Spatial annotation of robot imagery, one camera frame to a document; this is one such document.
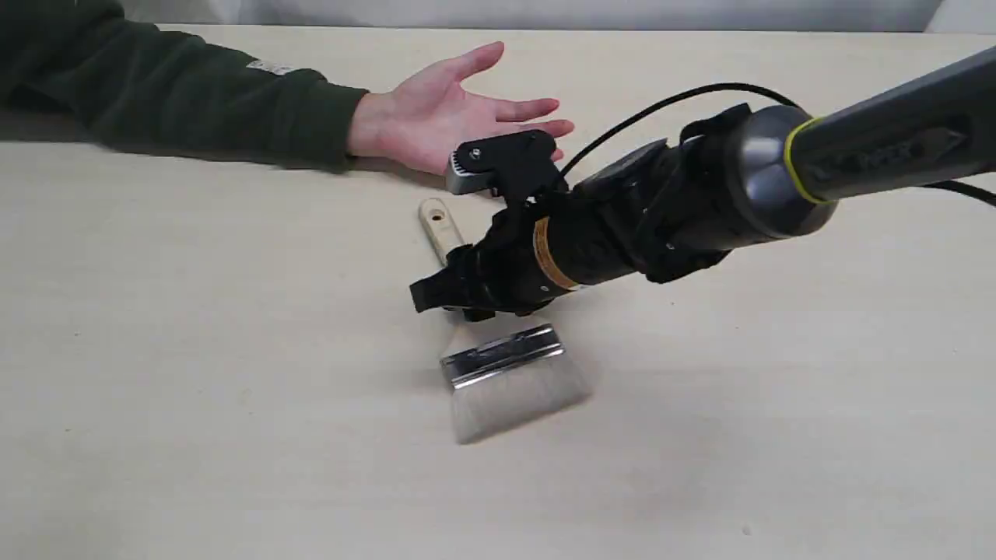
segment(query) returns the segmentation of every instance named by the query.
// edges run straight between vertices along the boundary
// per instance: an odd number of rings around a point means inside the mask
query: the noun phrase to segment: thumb
[[[475,74],[488,70],[498,64],[504,53],[505,44],[501,41],[496,41],[452,59],[456,79],[462,82]]]

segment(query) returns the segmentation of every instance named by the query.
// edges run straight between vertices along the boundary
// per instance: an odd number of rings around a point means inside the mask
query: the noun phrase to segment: table surface
[[[561,98],[569,154],[690,87],[749,81],[819,114],[992,41],[178,29],[375,90],[500,38],[506,60],[468,87]],[[662,112],[572,179],[744,99]],[[407,293],[436,267],[415,210],[443,196],[476,239],[496,201],[379,165],[10,133],[3,558],[996,556],[992,208],[850,200],[817,235],[685,281],[564,298],[547,317],[601,377],[595,397],[459,446],[437,368],[451,326]]]

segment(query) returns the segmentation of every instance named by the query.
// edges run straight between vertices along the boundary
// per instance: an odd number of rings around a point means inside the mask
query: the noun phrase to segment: green sleeve
[[[342,165],[366,90],[125,19],[114,0],[0,0],[0,103],[31,90],[110,146]]]

